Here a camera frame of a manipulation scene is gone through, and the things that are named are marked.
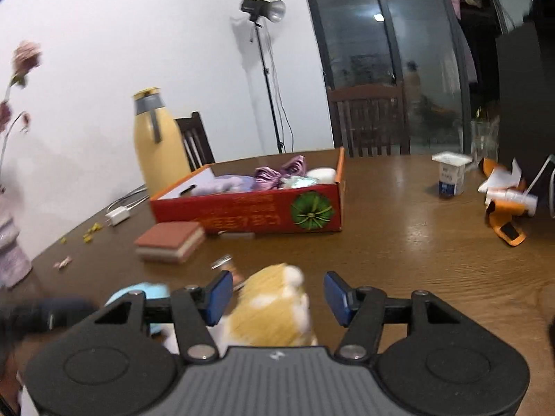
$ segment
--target light stand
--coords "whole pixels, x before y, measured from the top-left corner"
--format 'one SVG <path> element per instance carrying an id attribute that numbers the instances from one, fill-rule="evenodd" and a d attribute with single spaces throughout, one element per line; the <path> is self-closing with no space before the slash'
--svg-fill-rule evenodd
<path id="1" fill-rule="evenodd" d="M 258 41 L 258 51 L 260 52 L 260 60 L 262 62 L 262 71 L 264 73 L 264 80 L 266 81 L 266 90 L 268 92 L 268 100 L 270 101 L 270 111 L 272 113 L 272 120 L 274 122 L 274 131 L 276 135 L 277 150 L 280 154 L 283 153 L 284 145 L 279 137 L 278 121 L 276 119 L 276 112 L 274 109 L 274 100 L 270 89 L 270 79 L 268 74 L 270 70 L 266 67 L 264 60 L 264 51 L 262 49 L 262 41 L 260 39 L 260 28 L 258 23 L 260 16 L 264 16 L 272 22 L 279 22 L 285 14 L 285 3 L 281 0 L 266 1 L 266 0 L 242 0 L 241 11 L 250 14 L 250 21 L 254 23 L 254 30 L 256 31 L 256 40 Z"/>
<path id="2" fill-rule="evenodd" d="M 270 80 L 268 79 L 268 74 L 270 71 L 266 68 L 266 61 L 264 60 L 264 52 L 262 51 L 262 42 L 260 41 L 260 25 L 258 22 L 254 22 L 254 30 L 256 31 L 256 38 L 258 40 L 258 50 L 260 51 L 260 60 L 262 61 L 262 71 L 264 73 L 264 79 L 266 80 L 266 89 L 268 91 L 268 99 L 270 101 L 270 111 L 272 112 L 272 120 L 274 121 L 274 131 L 276 133 L 277 150 L 279 153 L 283 153 L 283 143 L 279 139 L 278 121 L 276 120 L 276 111 L 274 109 L 274 102 L 272 99 L 272 92 L 270 90 Z"/>

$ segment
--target small candy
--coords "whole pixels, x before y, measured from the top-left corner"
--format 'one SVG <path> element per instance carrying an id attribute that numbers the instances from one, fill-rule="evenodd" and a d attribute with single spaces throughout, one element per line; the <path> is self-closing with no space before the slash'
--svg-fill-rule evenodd
<path id="1" fill-rule="evenodd" d="M 54 269 L 61 270 L 61 269 L 65 268 L 68 264 L 70 264 L 71 261 L 73 261 L 73 258 L 71 258 L 70 256 L 68 256 L 68 257 L 66 257 L 65 260 L 60 261 L 59 263 L 54 264 Z"/>

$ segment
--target yellow thermos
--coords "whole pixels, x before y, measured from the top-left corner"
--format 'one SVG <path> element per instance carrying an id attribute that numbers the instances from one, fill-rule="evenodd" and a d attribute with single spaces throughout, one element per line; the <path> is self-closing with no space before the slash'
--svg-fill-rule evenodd
<path id="1" fill-rule="evenodd" d="M 191 173 L 181 132 L 151 87 L 134 95 L 135 151 L 149 195 L 160 192 Z"/>

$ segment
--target red book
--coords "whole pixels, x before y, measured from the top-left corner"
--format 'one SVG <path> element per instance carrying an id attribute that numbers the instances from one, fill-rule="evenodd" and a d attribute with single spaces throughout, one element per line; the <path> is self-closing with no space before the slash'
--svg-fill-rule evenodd
<path id="1" fill-rule="evenodd" d="M 135 251 L 145 261 L 183 263 L 204 239 L 199 222 L 157 223 L 135 241 Z"/>

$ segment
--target green pumpkin print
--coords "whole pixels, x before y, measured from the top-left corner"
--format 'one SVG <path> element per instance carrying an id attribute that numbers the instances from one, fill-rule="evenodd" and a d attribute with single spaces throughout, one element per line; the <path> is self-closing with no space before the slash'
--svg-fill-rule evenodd
<path id="1" fill-rule="evenodd" d="M 324 228 L 334 213 L 328 198 L 316 191 L 299 195 L 291 204 L 293 222 L 306 230 Z"/>

